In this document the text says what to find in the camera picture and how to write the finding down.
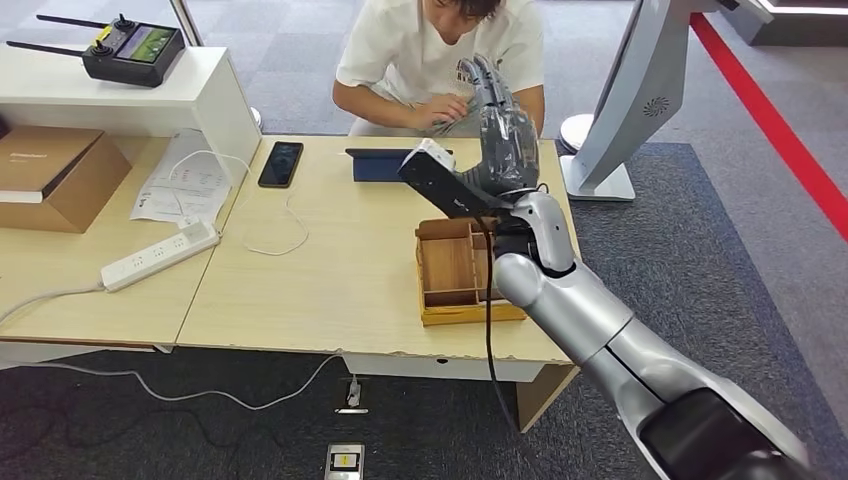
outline wooden box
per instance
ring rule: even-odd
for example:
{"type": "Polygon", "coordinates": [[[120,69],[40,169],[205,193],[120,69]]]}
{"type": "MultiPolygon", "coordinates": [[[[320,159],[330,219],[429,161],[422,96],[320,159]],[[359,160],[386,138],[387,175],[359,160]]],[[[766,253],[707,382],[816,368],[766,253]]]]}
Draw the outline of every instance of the wooden box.
{"type": "MultiPolygon", "coordinates": [[[[424,326],[486,321],[486,239],[472,219],[425,220],[415,230],[424,326]]],[[[524,320],[492,287],[492,321],[524,320]]]]}

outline desk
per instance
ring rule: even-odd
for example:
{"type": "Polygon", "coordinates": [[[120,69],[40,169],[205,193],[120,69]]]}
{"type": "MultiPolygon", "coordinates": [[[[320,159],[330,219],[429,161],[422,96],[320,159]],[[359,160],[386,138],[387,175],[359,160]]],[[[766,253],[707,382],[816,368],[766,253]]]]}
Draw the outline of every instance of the desk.
{"type": "MultiPolygon", "coordinates": [[[[419,317],[415,228],[442,218],[401,183],[354,183],[348,147],[411,148],[411,138],[263,137],[238,205],[226,223],[177,339],[179,345],[250,350],[342,352],[354,373],[488,378],[483,324],[424,328],[419,317]],[[275,141],[305,144],[291,190],[261,189],[256,174],[275,141]],[[281,257],[247,251],[283,250],[281,257]]],[[[479,140],[446,139],[457,167],[480,158],[479,140]]],[[[541,181],[562,205],[577,238],[551,141],[541,144],[541,181]]],[[[493,350],[504,379],[518,384],[522,430],[538,419],[577,368],[531,321],[493,326],[493,350]]]]}
{"type": "MultiPolygon", "coordinates": [[[[168,141],[117,139],[133,169],[86,233],[0,228],[0,310],[38,293],[93,284],[101,267],[175,233],[173,224],[129,220],[141,185],[168,141]]],[[[219,226],[234,196],[222,208],[219,226]]],[[[211,255],[203,252],[116,293],[62,297],[24,308],[0,326],[0,340],[167,349],[176,341],[211,255]]]]}

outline cardboard box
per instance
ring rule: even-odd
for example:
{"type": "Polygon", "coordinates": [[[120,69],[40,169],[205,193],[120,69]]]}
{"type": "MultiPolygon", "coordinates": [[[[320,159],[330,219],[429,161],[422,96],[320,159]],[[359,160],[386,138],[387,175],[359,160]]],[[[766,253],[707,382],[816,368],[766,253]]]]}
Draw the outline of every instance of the cardboard box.
{"type": "Polygon", "coordinates": [[[0,227],[83,233],[130,169],[101,130],[14,128],[0,139],[0,227]]]}
{"type": "MultiPolygon", "coordinates": [[[[465,218],[418,225],[415,256],[424,326],[486,321],[486,255],[492,252],[483,235],[476,221],[465,218]]],[[[523,310],[492,288],[492,321],[525,318],[523,310]]]]}

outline red stripe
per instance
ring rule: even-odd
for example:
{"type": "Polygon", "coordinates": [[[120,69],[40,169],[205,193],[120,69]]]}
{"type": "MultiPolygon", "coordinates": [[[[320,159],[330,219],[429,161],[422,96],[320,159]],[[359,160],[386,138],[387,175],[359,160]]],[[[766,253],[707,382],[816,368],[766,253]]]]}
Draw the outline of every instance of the red stripe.
{"type": "Polygon", "coordinates": [[[807,147],[786,123],[745,67],[730,51],[703,14],[693,13],[692,29],[712,57],[727,83],[765,133],[801,186],[848,242],[848,199],[827,176],[807,147]]]}

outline white monitor stand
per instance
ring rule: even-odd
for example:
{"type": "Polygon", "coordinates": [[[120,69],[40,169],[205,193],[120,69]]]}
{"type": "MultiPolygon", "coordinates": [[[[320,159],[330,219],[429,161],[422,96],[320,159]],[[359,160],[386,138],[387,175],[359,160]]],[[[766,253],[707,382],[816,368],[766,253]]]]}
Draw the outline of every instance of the white monitor stand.
{"type": "MultiPolygon", "coordinates": [[[[636,197],[624,166],[683,103],[689,17],[737,0],[636,0],[595,115],[562,124],[560,157],[573,199],[629,201],[636,197]]],[[[768,21],[756,0],[738,0],[768,21]]]]}

